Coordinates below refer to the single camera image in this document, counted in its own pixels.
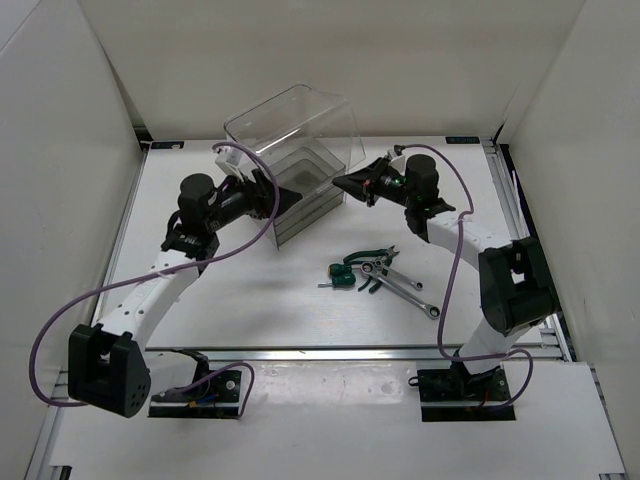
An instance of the black bracket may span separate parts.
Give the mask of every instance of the black bracket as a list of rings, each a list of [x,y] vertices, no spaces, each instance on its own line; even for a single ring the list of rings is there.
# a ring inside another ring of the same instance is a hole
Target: black bracket
[[[412,386],[420,392],[423,422],[478,422],[515,420],[512,406],[496,409],[487,402],[506,402],[511,398],[502,368],[483,382],[478,393],[463,394],[451,369],[418,370]]]
[[[205,383],[203,389],[185,393],[170,390],[164,395],[154,395],[149,405],[149,418],[237,418],[241,380],[241,371],[227,370]],[[213,395],[214,399],[198,403]]]
[[[133,417],[149,395],[151,377],[131,334],[78,325],[69,337],[69,396]]]
[[[478,255],[482,312],[507,336],[560,310],[560,300],[540,242],[532,237]],[[513,281],[512,272],[524,274]]]

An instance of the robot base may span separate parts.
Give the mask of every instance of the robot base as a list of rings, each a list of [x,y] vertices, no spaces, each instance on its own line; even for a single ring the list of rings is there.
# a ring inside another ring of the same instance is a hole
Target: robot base
[[[479,422],[515,420],[512,406],[495,408],[510,398],[502,368],[483,381],[476,393],[462,394],[451,369],[418,370],[412,386],[420,391],[423,422]]]
[[[242,372],[227,370],[213,378],[203,389],[194,393],[166,392],[154,395],[149,404],[149,418],[218,418],[238,416]],[[199,403],[215,395],[215,399]]]

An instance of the metal wrench head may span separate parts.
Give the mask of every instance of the metal wrench head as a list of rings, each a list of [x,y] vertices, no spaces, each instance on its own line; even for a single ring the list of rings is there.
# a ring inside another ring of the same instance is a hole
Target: metal wrench head
[[[431,320],[437,320],[440,317],[440,309],[435,305],[431,305],[429,303],[424,302],[420,298],[413,295],[411,292],[405,290],[397,283],[393,282],[389,278],[381,275],[378,271],[375,264],[371,262],[364,262],[360,266],[360,270],[367,276],[370,276],[374,280],[378,280],[382,282],[389,290],[398,295],[399,297],[404,298],[409,303],[415,305],[420,310],[422,310]]]
[[[413,280],[412,278],[407,277],[405,274],[400,273],[397,270],[394,270],[393,268],[387,267],[383,262],[381,262],[378,259],[376,259],[374,261],[374,265],[376,266],[376,268],[380,272],[382,272],[383,270],[386,270],[387,274],[392,275],[392,276],[402,280],[405,283],[408,283],[409,285],[411,285],[414,289],[416,289],[419,292],[422,291],[422,288],[423,288],[422,282],[419,282],[417,280]]]

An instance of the pliers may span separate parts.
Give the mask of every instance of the pliers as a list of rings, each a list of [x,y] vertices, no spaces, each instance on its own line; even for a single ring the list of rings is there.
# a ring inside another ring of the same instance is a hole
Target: pliers
[[[380,250],[363,250],[360,252],[354,252],[351,255],[347,255],[342,259],[342,263],[345,265],[362,265],[365,262],[370,262],[371,259],[374,261],[379,260],[383,265],[389,267],[391,262],[393,261],[393,257],[398,255],[400,252],[395,250],[395,245],[390,246],[389,248],[382,248]],[[383,270],[382,275],[387,274],[386,270]],[[360,287],[358,287],[358,291],[361,292],[365,288],[369,286],[372,281],[372,277],[369,277],[367,281]],[[377,292],[382,286],[382,282],[376,281],[373,286],[369,289],[369,293]]]

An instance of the white table surface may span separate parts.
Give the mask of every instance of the white table surface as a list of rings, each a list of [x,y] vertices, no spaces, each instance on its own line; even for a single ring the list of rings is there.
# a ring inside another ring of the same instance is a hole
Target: white table surface
[[[245,417],[64,411],[51,464],[74,480],[597,480],[623,472],[587,365],[536,364],[516,421],[422,423],[411,362],[254,363]],[[512,389],[524,362],[506,363]]]
[[[436,146],[449,156],[473,195],[475,221],[508,237],[480,145],[446,145],[442,137],[365,138],[365,162],[375,160],[396,143],[416,142]],[[184,177],[203,172],[216,183],[224,178],[214,164],[213,143],[186,141],[181,150],[149,152],[114,281],[148,270],[164,239],[167,219],[177,208],[179,185]],[[441,161],[438,171],[441,196],[458,210],[466,207],[462,188]],[[236,248],[256,231],[249,218],[237,220],[219,232],[218,253]],[[393,244],[401,251],[393,267],[422,281],[424,290],[419,296],[441,306],[452,255],[413,235],[400,206],[381,200],[369,209],[348,199],[288,241],[280,251],[263,238],[248,251],[210,265],[168,312],[149,346],[435,345],[437,323],[384,288],[369,295],[316,286],[327,280],[330,263],[339,262],[357,250]],[[129,291],[124,288],[109,293],[106,308],[114,308]],[[469,338],[482,315],[479,305],[477,272],[461,264],[449,310],[446,343],[463,344]],[[521,343],[540,344],[538,329],[525,335]]]

